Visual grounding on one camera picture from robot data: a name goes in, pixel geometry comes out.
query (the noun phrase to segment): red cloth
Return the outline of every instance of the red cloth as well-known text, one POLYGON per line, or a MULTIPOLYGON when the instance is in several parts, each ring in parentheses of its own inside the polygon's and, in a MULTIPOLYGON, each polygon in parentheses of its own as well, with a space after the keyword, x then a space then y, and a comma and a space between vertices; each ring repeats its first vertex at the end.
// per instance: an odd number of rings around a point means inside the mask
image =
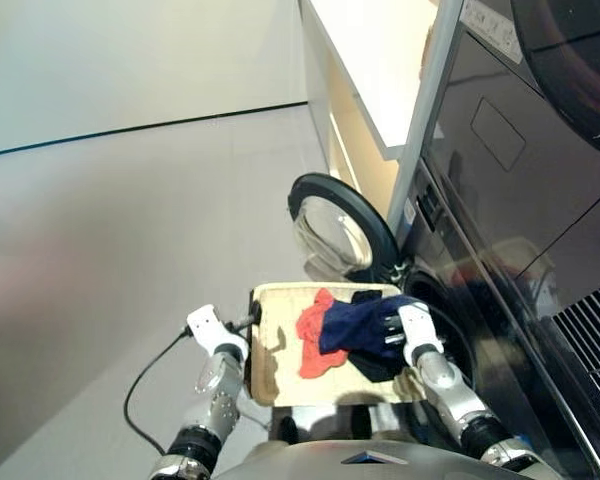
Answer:
POLYGON ((324 312, 333 303, 333 296, 328 290, 321 288, 311 307, 302 311, 296 323, 296 333, 304 340, 302 347, 302 366, 298 372, 302 378, 316 378, 331 367, 339 367, 347 360, 346 350, 320 354, 320 333, 324 312))

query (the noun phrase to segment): washing machine door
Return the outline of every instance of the washing machine door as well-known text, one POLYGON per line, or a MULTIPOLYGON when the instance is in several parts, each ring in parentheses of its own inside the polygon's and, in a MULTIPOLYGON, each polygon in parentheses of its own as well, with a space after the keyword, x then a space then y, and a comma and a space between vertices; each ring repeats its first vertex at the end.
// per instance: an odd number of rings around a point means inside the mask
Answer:
POLYGON ((394 283, 399 253, 391 230, 353 188, 321 173, 299 177, 288 197, 305 270, 320 281, 394 283))

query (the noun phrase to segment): wooden tray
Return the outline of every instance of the wooden tray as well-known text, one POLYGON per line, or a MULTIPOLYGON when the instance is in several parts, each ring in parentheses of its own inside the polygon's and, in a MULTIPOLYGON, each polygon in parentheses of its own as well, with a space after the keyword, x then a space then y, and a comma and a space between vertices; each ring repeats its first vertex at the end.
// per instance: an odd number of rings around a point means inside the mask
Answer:
POLYGON ((405 369, 394 381, 372 383, 349 361, 330 368, 318 378, 298 375, 302 362, 302 340, 296 321, 313 305, 321 288, 336 300, 349 302, 359 290, 382 290, 383 296, 400 294, 393 285, 361 283, 272 283, 254 289, 252 300, 260 302, 262 318, 251 329, 250 391, 266 406, 347 405, 402 403, 424 398, 415 370, 405 369))

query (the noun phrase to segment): grey floor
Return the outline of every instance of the grey floor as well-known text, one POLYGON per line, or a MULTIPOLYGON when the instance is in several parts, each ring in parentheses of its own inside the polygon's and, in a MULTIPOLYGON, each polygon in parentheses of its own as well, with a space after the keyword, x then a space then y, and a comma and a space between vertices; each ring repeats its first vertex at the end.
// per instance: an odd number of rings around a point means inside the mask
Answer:
MULTIPOLYGON (((0 156, 0 479, 144 478, 128 385, 191 310, 235 319, 252 287, 305 279, 286 195, 325 170, 306 107, 0 156)), ((137 391, 163 444, 204 357, 181 344, 137 391)), ((218 471, 265 438, 241 419, 218 471)))

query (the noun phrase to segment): navy blue cloth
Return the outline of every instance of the navy blue cloth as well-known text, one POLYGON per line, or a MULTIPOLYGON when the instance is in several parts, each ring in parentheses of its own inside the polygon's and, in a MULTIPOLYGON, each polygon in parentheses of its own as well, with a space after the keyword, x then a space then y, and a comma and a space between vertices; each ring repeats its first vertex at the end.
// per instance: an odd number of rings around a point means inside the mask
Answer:
POLYGON ((351 303, 364 303, 382 298, 382 290, 358 290, 353 293, 351 303))
POLYGON ((397 315, 398 308, 417 301, 406 295, 378 298, 362 303, 335 300, 324 314, 320 333, 320 353, 336 350, 363 350, 384 358, 399 358, 402 351, 387 349, 384 339, 386 317, 397 315))

